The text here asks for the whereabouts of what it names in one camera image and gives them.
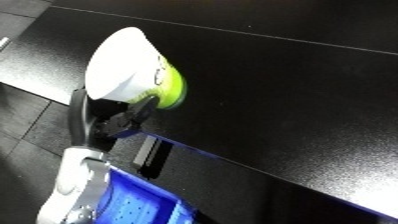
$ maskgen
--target black tabletop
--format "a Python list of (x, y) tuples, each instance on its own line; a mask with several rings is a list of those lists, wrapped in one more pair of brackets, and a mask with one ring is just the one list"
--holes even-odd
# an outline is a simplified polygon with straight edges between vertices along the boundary
[(0, 81), (65, 103), (96, 47), (127, 26), (189, 85), (146, 132), (398, 218), (396, 48), (50, 8), (1, 55)]

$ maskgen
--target floor tile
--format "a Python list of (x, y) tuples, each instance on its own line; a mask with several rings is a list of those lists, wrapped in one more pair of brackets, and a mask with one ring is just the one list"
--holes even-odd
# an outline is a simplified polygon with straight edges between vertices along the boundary
[(5, 158), (18, 144), (18, 139), (0, 132), (0, 142), (0, 158)]
[(0, 12), (36, 18), (50, 5), (42, 0), (1, 0)]
[(48, 100), (0, 84), (0, 131), (21, 138), (40, 116)]
[(68, 131), (68, 107), (52, 102), (25, 135), (24, 140), (62, 155), (71, 145)]
[(34, 19), (0, 12), (0, 39), (18, 37)]
[(60, 157), (21, 140), (0, 166), (0, 223), (34, 223), (50, 196)]

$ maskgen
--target paper cup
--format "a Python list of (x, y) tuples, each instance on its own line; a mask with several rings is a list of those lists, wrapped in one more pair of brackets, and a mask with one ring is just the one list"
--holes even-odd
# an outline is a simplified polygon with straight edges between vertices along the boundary
[(137, 103), (155, 95), (158, 108), (180, 104), (186, 83), (180, 73), (135, 27), (108, 37), (92, 56), (86, 70), (86, 89), (92, 99)]

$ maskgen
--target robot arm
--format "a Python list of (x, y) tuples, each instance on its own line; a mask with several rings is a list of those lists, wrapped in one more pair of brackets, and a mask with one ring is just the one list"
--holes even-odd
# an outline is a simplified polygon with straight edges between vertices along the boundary
[(109, 185), (106, 154), (117, 138), (140, 130), (159, 99), (134, 105), (91, 100), (85, 89), (73, 93), (69, 109), (72, 147), (64, 151), (54, 190), (40, 209), (37, 224), (90, 224)]

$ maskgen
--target blue bin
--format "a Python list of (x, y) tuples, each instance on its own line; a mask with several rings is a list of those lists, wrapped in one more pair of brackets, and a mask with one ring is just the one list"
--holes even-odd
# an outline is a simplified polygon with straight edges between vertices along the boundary
[(190, 224), (196, 209), (176, 195), (115, 167), (96, 224)]

